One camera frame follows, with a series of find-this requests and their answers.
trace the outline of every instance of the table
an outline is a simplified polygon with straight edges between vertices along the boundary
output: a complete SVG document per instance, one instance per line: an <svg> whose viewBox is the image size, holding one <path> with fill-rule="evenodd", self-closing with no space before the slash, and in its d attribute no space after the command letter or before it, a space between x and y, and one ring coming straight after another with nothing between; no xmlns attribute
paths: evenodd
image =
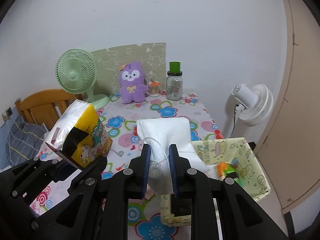
<svg viewBox="0 0 320 240"><path fill-rule="evenodd" d="M120 95L109 96L110 102L97 111L104 127L113 140L108 155L108 165L102 179L111 178L129 166L130 160L140 156L142 142L137 133L136 121L148 118L186 117L190 121L191 140L221 139L214 120L194 93L183 94L180 101L166 99L166 93L147 97L143 103L123 105ZM39 150L41 160L61 160L45 144ZM76 171L65 181L51 182L30 205L37 214L43 214L68 196L71 180ZM160 221L160 197L148 196L143 200L130 200L128 209L128 239L171 240L190 239L190 227L173 228Z"/></svg>

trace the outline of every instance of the wall socket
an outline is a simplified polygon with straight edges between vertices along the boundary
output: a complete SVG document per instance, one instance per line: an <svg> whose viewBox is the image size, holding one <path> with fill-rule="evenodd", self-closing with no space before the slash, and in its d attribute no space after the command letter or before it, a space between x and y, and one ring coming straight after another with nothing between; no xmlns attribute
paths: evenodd
<svg viewBox="0 0 320 240"><path fill-rule="evenodd" d="M13 114L11 107L9 107L6 111L2 113L2 119L3 121L7 121L7 118L9 118Z"/></svg>

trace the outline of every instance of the power cord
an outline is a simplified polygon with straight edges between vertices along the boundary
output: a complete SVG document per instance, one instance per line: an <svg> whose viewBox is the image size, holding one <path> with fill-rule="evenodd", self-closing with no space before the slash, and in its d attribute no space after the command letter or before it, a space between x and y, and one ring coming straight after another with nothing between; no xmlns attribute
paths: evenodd
<svg viewBox="0 0 320 240"><path fill-rule="evenodd" d="M233 129L232 129L232 132L231 132L231 134L230 134L230 137L231 137L233 131L235 130L235 126L236 126L236 112L237 112L237 111L236 111L236 108L237 108L238 106L239 106L238 104L235 105L234 115L233 115Z"/></svg>

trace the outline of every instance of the fan base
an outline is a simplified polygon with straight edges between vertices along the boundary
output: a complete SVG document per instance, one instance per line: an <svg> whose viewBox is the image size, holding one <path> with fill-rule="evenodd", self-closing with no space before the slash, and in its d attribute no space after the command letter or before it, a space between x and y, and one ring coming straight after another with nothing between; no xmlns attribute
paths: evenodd
<svg viewBox="0 0 320 240"><path fill-rule="evenodd" d="M91 103L95 110L98 110L109 103L109 97L106 95L94 95L93 100L88 100L87 102Z"/></svg>

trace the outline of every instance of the gray pillow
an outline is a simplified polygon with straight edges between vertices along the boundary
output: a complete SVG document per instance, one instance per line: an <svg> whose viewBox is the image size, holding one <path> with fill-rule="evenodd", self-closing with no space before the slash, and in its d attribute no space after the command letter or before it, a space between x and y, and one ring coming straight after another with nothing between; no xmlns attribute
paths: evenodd
<svg viewBox="0 0 320 240"><path fill-rule="evenodd" d="M44 141L44 126L26 123L18 116L11 127L6 143L6 153L10 165L15 166L34 158Z"/></svg>

